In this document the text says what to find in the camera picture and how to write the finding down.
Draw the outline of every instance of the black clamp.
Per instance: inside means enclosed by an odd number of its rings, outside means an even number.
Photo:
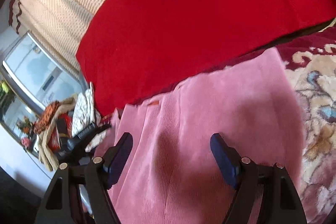
[[[116,146],[88,165],[60,164],[37,212],[36,224],[120,224],[107,190],[116,184],[133,147],[132,135],[125,132]],[[94,220],[86,218],[79,185],[88,192]]]
[[[106,190],[118,182],[132,146],[131,134],[124,133],[116,146],[88,165],[71,167],[62,163],[42,200],[35,224],[120,224]],[[264,193],[257,224],[307,224],[300,198],[283,165],[257,165],[248,157],[242,158],[218,133],[212,135],[210,148],[225,182],[236,190],[223,224],[248,223],[258,184],[264,185]],[[79,184],[87,189],[94,220],[84,217]]]
[[[220,134],[212,135],[210,148],[224,181],[236,194],[223,224],[246,224],[253,207],[258,184],[264,192],[257,224],[307,224],[305,212],[286,168],[257,165],[227,146]]]
[[[66,145],[61,150],[55,152],[58,162],[71,163],[73,165],[79,165],[79,160],[86,155],[85,148],[91,142],[91,140],[98,133],[110,128],[109,124],[104,124],[100,127],[96,126],[94,122],[89,124],[75,137],[68,139]]]

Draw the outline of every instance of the wall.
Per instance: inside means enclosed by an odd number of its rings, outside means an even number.
[[[0,166],[13,179],[34,194],[42,197],[53,177],[44,165],[27,154],[0,125]]]
[[[19,35],[11,26],[8,26],[2,33],[0,33],[0,54],[2,54]]]
[[[5,0],[3,6],[0,9],[0,33],[2,33],[9,26],[9,2],[10,0]]]

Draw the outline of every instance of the black plastic bracket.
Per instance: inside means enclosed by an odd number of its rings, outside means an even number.
[[[132,135],[125,132],[104,157],[88,165],[62,163],[41,202],[35,224],[86,224],[79,185],[86,186],[96,224],[120,224],[107,194],[116,184],[133,147]]]
[[[257,224],[307,224],[298,193],[283,165],[257,165],[247,157],[241,158],[219,133],[212,135],[210,148],[223,179],[236,189],[223,224],[248,223],[258,184],[264,185],[264,192]]]

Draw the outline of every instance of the yellow object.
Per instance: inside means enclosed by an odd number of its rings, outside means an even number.
[[[1,83],[1,87],[2,87],[2,90],[5,92],[5,93],[8,93],[9,92],[9,87],[7,85],[6,82],[2,81]]]

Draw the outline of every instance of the flower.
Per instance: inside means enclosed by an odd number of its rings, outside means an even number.
[[[319,136],[315,141],[308,146],[307,152],[304,156],[310,160],[314,160],[319,153],[328,154],[332,144],[329,141],[334,134],[334,127],[330,124],[326,124],[322,127]]]
[[[25,147],[28,148],[30,145],[30,139],[28,137],[23,137],[21,139],[21,144]]]

